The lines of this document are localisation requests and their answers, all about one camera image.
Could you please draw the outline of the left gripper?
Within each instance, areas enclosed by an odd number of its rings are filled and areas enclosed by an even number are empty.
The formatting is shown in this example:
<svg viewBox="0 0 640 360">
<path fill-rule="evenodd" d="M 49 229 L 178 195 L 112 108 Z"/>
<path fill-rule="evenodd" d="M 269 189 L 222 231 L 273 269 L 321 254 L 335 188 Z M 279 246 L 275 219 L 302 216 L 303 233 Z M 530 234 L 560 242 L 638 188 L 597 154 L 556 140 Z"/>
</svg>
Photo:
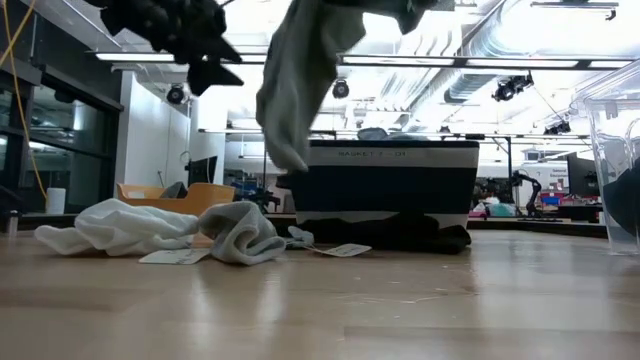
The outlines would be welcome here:
<svg viewBox="0 0 640 360">
<path fill-rule="evenodd" d="M 100 11 L 107 31 L 129 30 L 147 40 L 154 51 L 197 56 L 189 64 L 187 83 L 201 96 L 211 86 L 242 86 L 244 82 L 221 64 L 242 63 L 240 54 L 222 37 L 225 13 L 215 0 L 84 0 Z"/>
</svg>

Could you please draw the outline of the pale green sock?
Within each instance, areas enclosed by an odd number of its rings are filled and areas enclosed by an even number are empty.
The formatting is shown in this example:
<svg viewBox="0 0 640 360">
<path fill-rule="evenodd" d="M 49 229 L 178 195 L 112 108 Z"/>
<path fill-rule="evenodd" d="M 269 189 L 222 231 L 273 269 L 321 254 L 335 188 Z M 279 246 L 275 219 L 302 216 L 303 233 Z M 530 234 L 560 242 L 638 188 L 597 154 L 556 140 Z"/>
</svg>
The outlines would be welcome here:
<svg viewBox="0 0 640 360">
<path fill-rule="evenodd" d="M 214 205 L 199 218 L 198 230 L 213 240 L 211 255 L 228 264 L 252 266 L 282 255 L 287 248 L 314 245 L 314 235 L 289 226 L 282 237 L 259 206 L 249 201 Z"/>
<path fill-rule="evenodd" d="M 308 169 L 312 124 L 337 79 L 338 55 L 366 35 L 364 14 L 390 17 L 407 34 L 441 1 L 292 0 L 271 37 L 256 94 L 255 118 L 272 163 L 288 172 Z"/>
</svg>

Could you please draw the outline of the orange plastic bin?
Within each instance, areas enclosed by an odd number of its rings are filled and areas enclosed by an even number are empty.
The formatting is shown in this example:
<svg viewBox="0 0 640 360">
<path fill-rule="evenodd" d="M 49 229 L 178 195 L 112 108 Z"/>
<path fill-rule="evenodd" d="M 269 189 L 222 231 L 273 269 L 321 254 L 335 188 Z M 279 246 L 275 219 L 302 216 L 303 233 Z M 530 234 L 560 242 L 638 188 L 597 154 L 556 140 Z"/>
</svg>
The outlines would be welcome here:
<svg viewBox="0 0 640 360">
<path fill-rule="evenodd" d="M 214 205 L 231 203 L 235 188 L 226 185 L 194 183 L 184 198 L 162 198 L 165 189 L 142 185 L 117 185 L 117 197 L 131 206 L 148 206 L 158 209 L 200 216 Z"/>
</svg>

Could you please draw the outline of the light blue shirt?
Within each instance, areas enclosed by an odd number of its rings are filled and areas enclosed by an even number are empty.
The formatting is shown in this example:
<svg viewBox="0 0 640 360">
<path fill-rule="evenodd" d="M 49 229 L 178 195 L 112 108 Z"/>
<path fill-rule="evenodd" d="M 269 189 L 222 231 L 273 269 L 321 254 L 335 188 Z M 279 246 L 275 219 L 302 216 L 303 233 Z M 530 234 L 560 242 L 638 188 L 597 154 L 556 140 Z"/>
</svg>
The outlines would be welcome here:
<svg viewBox="0 0 640 360">
<path fill-rule="evenodd" d="M 357 132 L 357 139 L 360 141 L 427 141 L 427 138 L 424 136 L 407 135 L 402 132 L 388 133 L 385 129 L 380 127 L 360 129 Z"/>
</svg>

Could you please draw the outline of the white cloth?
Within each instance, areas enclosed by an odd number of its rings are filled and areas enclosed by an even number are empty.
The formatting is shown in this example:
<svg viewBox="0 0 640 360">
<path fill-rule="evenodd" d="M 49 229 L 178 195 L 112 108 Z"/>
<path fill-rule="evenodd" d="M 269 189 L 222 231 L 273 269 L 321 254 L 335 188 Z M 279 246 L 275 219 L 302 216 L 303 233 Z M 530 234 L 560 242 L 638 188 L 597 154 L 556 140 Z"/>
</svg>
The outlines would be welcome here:
<svg viewBox="0 0 640 360">
<path fill-rule="evenodd" d="M 147 255 L 191 245 L 198 217 L 152 206 L 132 206 L 115 198 L 83 210 L 74 225 L 42 225 L 34 237 L 60 255 L 102 251 L 109 256 Z"/>
</svg>

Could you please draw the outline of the white paper tag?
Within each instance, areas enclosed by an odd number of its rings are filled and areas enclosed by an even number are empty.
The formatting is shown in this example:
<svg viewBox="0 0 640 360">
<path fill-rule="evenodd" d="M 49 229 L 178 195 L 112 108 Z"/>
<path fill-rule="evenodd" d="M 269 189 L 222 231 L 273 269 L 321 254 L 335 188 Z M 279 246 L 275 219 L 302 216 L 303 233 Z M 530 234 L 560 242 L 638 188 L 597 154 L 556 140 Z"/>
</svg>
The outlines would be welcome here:
<svg viewBox="0 0 640 360">
<path fill-rule="evenodd" d="M 324 256 L 337 257 L 337 258 L 355 257 L 358 255 L 364 254 L 370 251 L 371 249 L 372 249 L 371 246 L 353 244 L 353 243 L 342 244 L 337 247 L 333 247 L 329 249 L 319 249 L 314 246 L 308 247 L 308 250 L 312 252 L 315 252 Z"/>
<path fill-rule="evenodd" d="M 210 254 L 206 248 L 156 251 L 139 259 L 141 264 L 193 265 Z"/>
</svg>

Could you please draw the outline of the clear plastic container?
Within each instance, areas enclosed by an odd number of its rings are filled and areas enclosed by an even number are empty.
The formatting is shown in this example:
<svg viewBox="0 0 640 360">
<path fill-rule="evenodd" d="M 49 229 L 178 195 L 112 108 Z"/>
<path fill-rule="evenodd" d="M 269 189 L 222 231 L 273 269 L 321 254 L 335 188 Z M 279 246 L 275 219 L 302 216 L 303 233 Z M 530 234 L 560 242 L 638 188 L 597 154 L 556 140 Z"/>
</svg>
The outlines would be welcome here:
<svg viewBox="0 0 640 360">
<path fill-rule="evenodd" d="M 627 233 L 610 215 L 603 187 L 625 170 L 640 168 L 640 60 L 579 90 L 574 105 L 590 126 L 590 138 L 600 187 L 610 251 L 640 255 L 640 229 Z"/>
</svg>

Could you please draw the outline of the small black monitor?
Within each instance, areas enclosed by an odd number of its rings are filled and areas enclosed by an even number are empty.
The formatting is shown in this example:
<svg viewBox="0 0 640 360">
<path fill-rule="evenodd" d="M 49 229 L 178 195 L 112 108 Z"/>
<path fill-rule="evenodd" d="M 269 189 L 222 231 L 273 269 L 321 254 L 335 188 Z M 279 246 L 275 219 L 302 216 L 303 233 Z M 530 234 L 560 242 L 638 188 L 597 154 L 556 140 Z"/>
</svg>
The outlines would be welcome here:
<svg viewBox="0 0 640 360">
<path fill-rule="evenodd" d="M 195 183 L 211 184 L 215 177 L 217 159 L 217 156 L 212 156 L 197 161 L 190 160 L 185 166 L 188 172 L 188 186 Z"/>
</svg>

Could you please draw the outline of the white paper roll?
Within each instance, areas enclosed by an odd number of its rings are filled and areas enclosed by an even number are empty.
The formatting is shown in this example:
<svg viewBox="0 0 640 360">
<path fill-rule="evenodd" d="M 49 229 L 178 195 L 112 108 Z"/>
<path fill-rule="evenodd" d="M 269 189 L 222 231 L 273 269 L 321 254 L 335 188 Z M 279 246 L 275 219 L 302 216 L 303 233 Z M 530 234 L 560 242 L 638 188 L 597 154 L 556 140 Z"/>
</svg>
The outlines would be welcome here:
<svg viewBox="0 0 640 360">
<path fill-rule="evenodd" d="M 50 187 L 46 191 L 46 213 L 62 215 L 65 212 L 66 189 Z"/>
</svg>

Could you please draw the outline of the navy fabric basket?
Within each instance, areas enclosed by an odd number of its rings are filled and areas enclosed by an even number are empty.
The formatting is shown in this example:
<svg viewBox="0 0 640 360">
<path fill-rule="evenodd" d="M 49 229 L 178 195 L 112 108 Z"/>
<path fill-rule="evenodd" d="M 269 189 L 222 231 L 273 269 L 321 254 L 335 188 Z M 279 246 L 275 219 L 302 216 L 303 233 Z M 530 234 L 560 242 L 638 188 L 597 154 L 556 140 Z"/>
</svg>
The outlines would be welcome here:
<svg viewBox="0 0 640 360">
<path fill-rule="evenodd" d="M 298 224 L 383 220 L 400 213 L 466 226 L 479 143 L 443 140 L 313 140 L 308 169 L 281 175 Z"/>
</svg>

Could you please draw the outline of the black overhead crossbar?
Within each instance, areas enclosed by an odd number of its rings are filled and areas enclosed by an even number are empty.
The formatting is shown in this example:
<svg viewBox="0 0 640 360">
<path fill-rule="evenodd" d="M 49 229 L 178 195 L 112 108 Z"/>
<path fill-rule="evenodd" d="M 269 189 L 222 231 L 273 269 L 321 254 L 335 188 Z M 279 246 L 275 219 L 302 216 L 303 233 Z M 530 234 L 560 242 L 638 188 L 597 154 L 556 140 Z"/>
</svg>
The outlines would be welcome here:
<svg viewBox="0 0 640 360">
<path fill-rule="evenodd" d="M 174 63 L 168 53 L 94 52 L 99 60 L 111 63 Z M 236 65 L 262 65 L 266 54 L 244 53 L 240 63 L 222 60 Z M 462 57 L 462 56 L 401 56 L 339 54 L 337 64 L 348 67 L 411 67 L 456 69 L 504 69 L 504 70 L 577 70 L 612 71 L 640 59 L 628 58 L 558 58 L 558 57 Z"/>
</svg>

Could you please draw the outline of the small metal cylinder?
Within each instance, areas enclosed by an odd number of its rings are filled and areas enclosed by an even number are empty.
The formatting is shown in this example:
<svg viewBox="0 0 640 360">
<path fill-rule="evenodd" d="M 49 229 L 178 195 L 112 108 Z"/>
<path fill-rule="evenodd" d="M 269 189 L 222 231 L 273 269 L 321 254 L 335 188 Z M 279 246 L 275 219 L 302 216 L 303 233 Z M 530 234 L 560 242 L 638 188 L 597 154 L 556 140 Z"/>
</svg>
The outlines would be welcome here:
<svg viewBox="0 0 640 360">
<path fill-rule="evenodd" d="M 19 210 L 8 210 L 3 214 L 4 233 L 8 237 L 14 238 L 17 235 L 21 217 L 22 212 Z"/>
</svg>

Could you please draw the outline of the black track lights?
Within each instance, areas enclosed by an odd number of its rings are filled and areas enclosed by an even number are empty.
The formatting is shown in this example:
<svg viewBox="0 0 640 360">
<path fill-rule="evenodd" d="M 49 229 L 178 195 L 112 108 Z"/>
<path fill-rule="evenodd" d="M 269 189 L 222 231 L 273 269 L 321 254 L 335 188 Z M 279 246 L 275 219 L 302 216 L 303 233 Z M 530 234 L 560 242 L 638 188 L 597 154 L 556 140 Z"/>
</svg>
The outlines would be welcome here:
<svg viewBox="0 0 640 360">
<path fill-rule="evenodd" d="M 531 74 L 517 75 L 508 79 L 499 80 L 497 89 L 491 95 L 496 102 L 509 101 L 515 95 L 522 93 L 526 88 L 534 85 Z"/>
</svg>

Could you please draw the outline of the large black monitor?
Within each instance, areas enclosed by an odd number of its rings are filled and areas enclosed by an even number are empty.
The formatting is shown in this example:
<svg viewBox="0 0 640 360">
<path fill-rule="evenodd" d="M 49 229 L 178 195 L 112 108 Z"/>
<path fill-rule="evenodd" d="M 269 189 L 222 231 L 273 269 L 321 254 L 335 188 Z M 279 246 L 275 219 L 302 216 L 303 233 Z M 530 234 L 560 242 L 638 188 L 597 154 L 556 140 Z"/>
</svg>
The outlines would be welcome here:
<svg viewBox="0 0 640 360">
<path fill-rule="evenodd" d="M 569 190 L 573 195 L 599 196 L 600 188 L 593 160 L 583 159 L 576 153 L 567 156 Z"/>
</svg>

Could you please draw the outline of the silver ventilation duct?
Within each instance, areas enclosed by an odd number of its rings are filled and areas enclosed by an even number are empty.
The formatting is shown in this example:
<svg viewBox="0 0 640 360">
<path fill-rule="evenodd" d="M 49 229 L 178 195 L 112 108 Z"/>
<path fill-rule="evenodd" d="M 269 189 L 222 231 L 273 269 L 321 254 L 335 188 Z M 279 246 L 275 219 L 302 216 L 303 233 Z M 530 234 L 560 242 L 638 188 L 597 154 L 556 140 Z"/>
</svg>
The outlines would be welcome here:
<svg viewBox="0 0 640 360">
<path fill-rule="evenodd" d="M 506 2 L 463 42 L 459 53 L 466 57 L 530 57 L 538 46 L 528 35 L 530 6 L 525 1 Z M 495 78 L 487 73 L 469 73 L 461 69 L 442 70 L 446 78 L 443 97 L 448 104 L 463 104 L 471 95 Z"/>
</svg>

